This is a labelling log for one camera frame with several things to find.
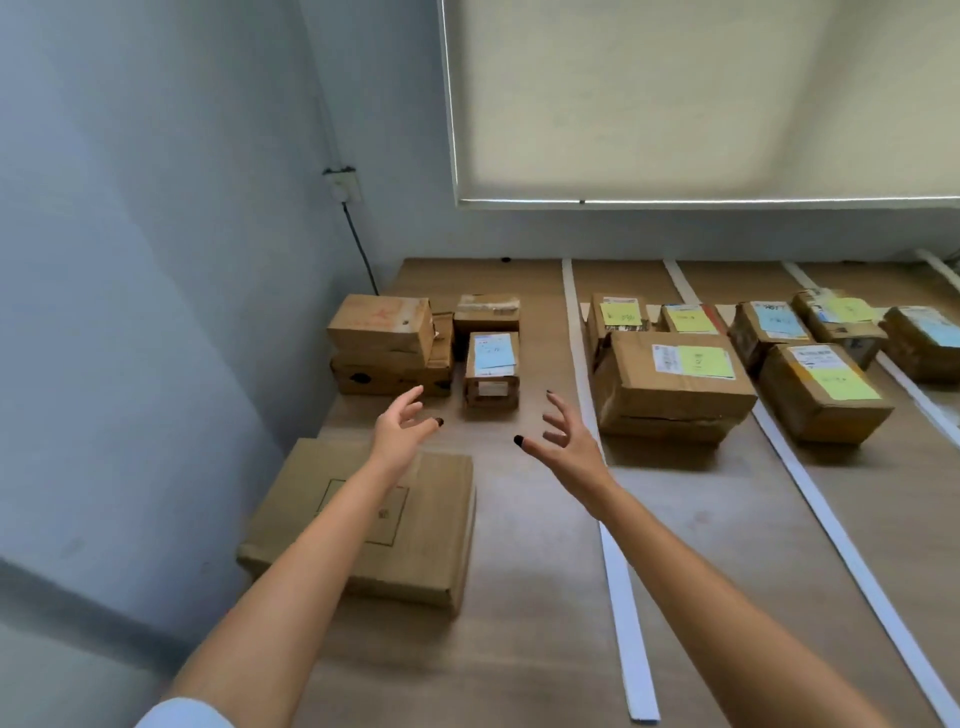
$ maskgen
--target cardboard box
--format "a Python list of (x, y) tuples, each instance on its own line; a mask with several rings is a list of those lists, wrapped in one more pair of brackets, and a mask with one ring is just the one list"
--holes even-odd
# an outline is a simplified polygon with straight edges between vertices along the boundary
[(613, 331), (646, 331), (650, 328), (647, 304), (630, 294), (594, 293), (587, 314), (587, 364), (596, 369)]
[(468, 407), (516, 409), (519, 406), (520, 337), (516, 331), (481, 331), (470, 335), (464, 400)]
[(433, 315), (427, 299), (351, 293), (326, 332), (341, 352), (388, 352), (392, 366), (422, 367), (433, 346)]
[[(356, 441), (298, 440), (253, 514), (237, 561), (257, 578), (292, 544), (366, 461)], [(473, 513), (473, 461), (419, 452), (384, 498), (347, 583), (351, 594), (443, 607), (464, 593)]]
[(747, 301), (736, 305), (730, 339), (750, 376), (757, 376), (777, 344), (812, 344), (814, 339), (785, 301)]
[(660, 307), (657, 331), (727, 335), (727, 325), (709, 303), (667, 303)]
[(601, 432), (719, 443), (756, 391), (726, 336), (614, 331), (593, 397)]
[(960, 382), (960, 327), (936, 308), (894, 306), (880, 327), (890, 337), (884, 349), (911, 379)]
[(470, 335), (483, 331), (520, 331), (520, 296), (507, 293), (466, 294), (453, 312), (457, 361), (467, 358)]
[(437, 331), (426, 366), (411, 368), (405, 352), (337, 352), (330, 371), (345, 395), (401, 395), (418, 384), (425, 397), (449, 397), (453, 381), (453, 314), (433, 319)]
[(861, 369), (870, 366), (887, 340), (875, 323), (874, 310), (863, 299), (840, 289), (800, 291), (790, 307), (803, 319), (813, 338), (824, 344), (839, 344)]
[(894, 409), (837, 344), (778, 344), (760, 391), (786, 430), (807, 442), (859, 445)]

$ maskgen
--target forearm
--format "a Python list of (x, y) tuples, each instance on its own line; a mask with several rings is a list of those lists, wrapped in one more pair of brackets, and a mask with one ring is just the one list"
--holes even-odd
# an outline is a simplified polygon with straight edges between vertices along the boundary
[(370, 463), (351, 477), (198, 647), (171, 696), (202, 700), (236, 728), (288, 725), (394, 479)]
[(595, 508), (736, 728), (887, 726), (830, 666), (614, 483)]

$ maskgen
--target black cable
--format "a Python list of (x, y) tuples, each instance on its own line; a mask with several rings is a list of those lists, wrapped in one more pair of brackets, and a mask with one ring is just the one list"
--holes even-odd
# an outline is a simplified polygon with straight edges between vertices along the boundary
[(363, 252), (363, 246), (360, 245), (360, 236), (357, 234), (357, 228), (353, 226), (353, 218), (350, 217), (350, 210), (347, 207), (347, 203), (340, 204), (344, 206), (344, 214), (347, 216), (350, 232), (353, 233), (353, 240), (356, 242), (357, 250), (360, 251), (360, 256), (363, 258), (363, 264), (367, 266), (367, 275), (370, 276), (370, 285), (373, 286), (373, 294), (379, 296), (380, 290), (376, 287), (376, 281), (373, 279), (373, 270), (371, 270), (370, 262), (367, 260), (367, 254)]

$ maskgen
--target table surface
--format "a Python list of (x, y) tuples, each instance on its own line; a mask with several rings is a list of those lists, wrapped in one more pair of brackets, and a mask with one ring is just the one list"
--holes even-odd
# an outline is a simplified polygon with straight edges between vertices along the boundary
[[(776, 263), (683, 263), (708, 303), (783, 300)], [(960, 321), (960, 296), (917, 266), (805, 265), (819, 284), (873, 305), (932, 304)], [(659, 261), (574, 261), (592, 292), (681, 298)], [(425, 412), (446, 424), (431, 449), (469, 453), (476, 527), (462, 614), (345, 597), (297, 725), (628, 725), (596, 522), (524, 455), (552, 389), (576, 401), (559, 260), (410, 259), (387, 293), (451, 310), (464, 293), (521, 299), (520, 407), (466, 411), (461, 371)], [(859, 450), (796, 447), (930, 662), (960, 695), (960, 451), (878, 366), (897, 409)], [(931, 397), (960, 410), (956, 389)], [(338, 397), (320, 437), (367, 437), (389, 398)], [(936, 726), (896, 649), (753, 418), (717, 449), (604, 438), (624, 485), (758, 606), (839, 669), (899, 725)], [(726, 722), (656, 604), (634, 581), (661, 725)]]

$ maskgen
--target flat cardboard box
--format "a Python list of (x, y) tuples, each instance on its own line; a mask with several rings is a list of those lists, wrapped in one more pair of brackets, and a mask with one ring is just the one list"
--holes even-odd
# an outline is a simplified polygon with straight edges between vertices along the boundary
[[(637, 326), (608, 323), (604, 316), (605, 303), (626, 304), (629, 307), (635, 304), (640, 324)], [(590, 370), (594, 371), (600, 363), (603, 350), (610, 348), (610, 334), (613, 331), (646, 331), (649, 328), (650, 317), (643, 297), (628, 293), (594, 293), (590, 296), (587, 314), (587, 364)]]
[(468, 293), (453, 312), (457, 361), (467, 358), (470, 335), (483, 331), (520, 331), (520, 296), (510, 293)]
[[(681, 348), (684, 359), (710, 350), (733, 378), (687, 374)], [(593, 398), (601, 432), (716, 444), (750, 414), (756, 391), (726, 336), (614, 331)]]
[(960, 382), (960, 328), (936, 308), (894, 306), (880, 327), (890, 337), (884, 350), (911, 379)]
[(777, 344), (812, 344), (814, 341), (800, 317), (785, 301), (738, 303), (730, 326), (730, 338), (750, 376), (759, 375), (767, 353)]
[(337, 352), (330, 371), (345, 395), (401, 395), (418, 384), (425, 397), (449, 397), (453, 381), (453, 314), (434, 316), (436, 337), (426, 366), (410, 367), (404, 352)]
[[(760, 372), (760, 391), (770, 401), (774, 412), (786, 430), (800, 441), (859, 445), (866, 440), (893, 412), (893, 405), (880, 399), (836, 399), (817, 381), (801, 363), (798, 356), (805, 352), (829, 348), (848, 369), (846, 376), (856, 376), (867, 383), (870, 390), (879, 390), (867, 379), (852, 357), (837, 344), (820, 346), (778, 344), (770, 351)], [(825, 363), (819, 352), (821, 366), (829, 371), (836, 367)]]
[[(490, 334), (510, 336), (514, 365), (501, 368), (497, 374), (481, 374), (476, 370), (476, 340)], [(476, 331), (470, 335), (467, 372), (464, 376), (464, 402), (468, 407), (516, 409), (520, 404), (520, 336), (516, 331)]]
[(433, 315), (427, 299), (351, 293), (326, 332), (341, 352), (387, 352), (393, 366), (422, 367), (433, 346)]
[[(700, 309), (707, 317), (708, 326), (712, 325), (712, 330), (704, 328), (702, 331), (682, 331), (678, 328), (675, 320), (675, 313)], [(674, 333), (706, 333), (727, 335), (727, 325), (724, 323), (723, 316), (717, 310), (715, 305), (709, 303), (666, 303), (660, 307), (660, 317), (657, 319), (657, 331), (666, 331)]]
[(860, 369), (866, 369), (876, 358), (887, 335), (873, 320), (858, 322), (838, 322), (837, 318), (825, 308), (825, 304), (834, 299), (860, 299), (849, 296), (838, 288), (810, 288), (800, 291), (793, 297), (790, 307), (806, 324), (813, 338), (824, 344), (839, 344)]
[[(237, 561), (259, 577), (366, 461), (358, 441), (301, 439), (253, 514)], [(467, 455), (419, 452), (390, 489), (347, 583), (351, 594), (460, 610), (476, 494)]]

